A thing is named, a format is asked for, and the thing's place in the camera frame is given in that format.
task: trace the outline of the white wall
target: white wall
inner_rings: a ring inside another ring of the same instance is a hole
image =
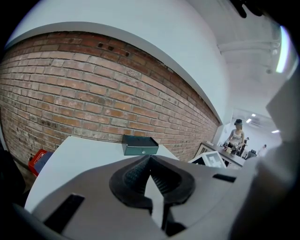
[[[219,143],[224,143],[229,137],[231,131],[235,129],[234,125],[235,119],[232,119],[231,124],[228,127],[227,133],[221,135]],[[245,147],[246,150],[256,150],[258,151],[263,145],[267,145],[267,149],[277,147],[281,144],[280,134],[267,133],[260,128],[254,128],[249,126],[247,123],[243,123],[243,131],[245,133],[245,138],[249,137],[249,141]]]
[[[90,31],[131,43],[187,81],[222,121],[229,77],[206,22],[185,0],[43,0],[8,45],[50,31]]]

